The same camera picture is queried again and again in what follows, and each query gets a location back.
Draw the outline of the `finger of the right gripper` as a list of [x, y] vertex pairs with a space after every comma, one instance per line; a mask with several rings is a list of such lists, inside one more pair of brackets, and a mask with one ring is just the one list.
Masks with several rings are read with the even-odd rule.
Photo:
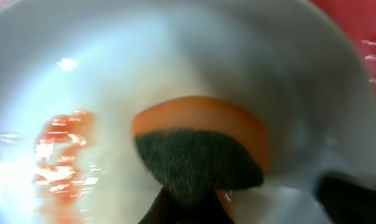
[[314, 196], [334, 224], [376, 224], [376, 189], [355, 183], [351, 176], [323, 174]]

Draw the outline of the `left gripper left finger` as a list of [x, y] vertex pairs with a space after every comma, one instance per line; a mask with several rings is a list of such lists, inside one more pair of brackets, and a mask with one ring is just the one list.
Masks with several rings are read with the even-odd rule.
[[183, 207], [162, 187], [153, 204], [138, 224], [187, 224]]

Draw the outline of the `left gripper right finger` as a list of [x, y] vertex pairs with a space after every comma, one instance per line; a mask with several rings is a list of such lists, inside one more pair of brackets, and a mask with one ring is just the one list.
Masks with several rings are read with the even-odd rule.
[[189, 224], [234, 224], [214, 190], [187, 211]]

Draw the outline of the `green orange sponge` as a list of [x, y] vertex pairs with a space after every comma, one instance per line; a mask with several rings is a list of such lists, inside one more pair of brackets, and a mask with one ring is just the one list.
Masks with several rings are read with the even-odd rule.
[[147, 170], [184, 205], [215, 190], [261, 186], [268, 171], [264, 124], [223, 100], [165, 101], [136, 114], [131, 131]]

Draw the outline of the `white plate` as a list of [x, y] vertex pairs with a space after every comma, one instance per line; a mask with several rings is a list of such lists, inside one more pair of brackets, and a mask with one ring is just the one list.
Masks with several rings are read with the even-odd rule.
[[234, 223], [333, 223], [299, 176], [308, 126], [282, 49], [248, 21], [279, 1], [28, 0], [0, 8], [0, 223], [138, 223], [164, 187], [143, 110], [204, 96], [265, 126], [261, 186], [215, 190]]

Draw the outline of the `red plastic tray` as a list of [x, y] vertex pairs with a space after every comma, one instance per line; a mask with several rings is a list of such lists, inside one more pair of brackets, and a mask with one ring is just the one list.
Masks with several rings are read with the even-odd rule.
[[326, 171], [376, 187], [376, 1], [253, 5], [249, 22], [279, 46], [310, 144], [299, 176]]

